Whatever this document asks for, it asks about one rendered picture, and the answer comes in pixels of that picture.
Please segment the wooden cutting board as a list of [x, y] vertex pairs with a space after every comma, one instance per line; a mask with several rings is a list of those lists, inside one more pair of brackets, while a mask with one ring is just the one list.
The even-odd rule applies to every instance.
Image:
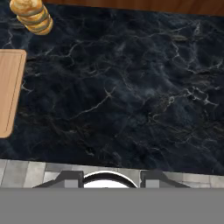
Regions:
[[0, 49], [0, 138], [13, 130], [26, 56], [25, 50]]

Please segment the white and black round object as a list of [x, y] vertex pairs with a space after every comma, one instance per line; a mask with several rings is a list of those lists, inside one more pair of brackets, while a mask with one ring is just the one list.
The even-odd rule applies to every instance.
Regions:
[[85, 188], [137, 188], [127, 176], [116, 171], [95, 171], [84, 176]]

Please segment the golden brown bread loaf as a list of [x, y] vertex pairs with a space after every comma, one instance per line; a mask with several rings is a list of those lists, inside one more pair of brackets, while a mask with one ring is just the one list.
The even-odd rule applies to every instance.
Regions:
[[53, 19], [42, 0], [10, 0], [10, 10], [35, 35], [47, 35], [53, 28]]

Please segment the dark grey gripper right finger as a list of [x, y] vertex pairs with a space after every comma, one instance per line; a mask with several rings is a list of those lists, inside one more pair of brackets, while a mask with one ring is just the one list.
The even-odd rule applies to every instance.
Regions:
[[187, 188], [175, 180], [169, 179], [162, 171], [140, 171], [141, 188]]

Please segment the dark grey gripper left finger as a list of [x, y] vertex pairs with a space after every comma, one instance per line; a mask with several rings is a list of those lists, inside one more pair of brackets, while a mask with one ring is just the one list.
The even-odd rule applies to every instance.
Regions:
[[37, 188], [83, 188], [83, 180], [83, 171], [62, 171], [56, 179], [37, 185]]

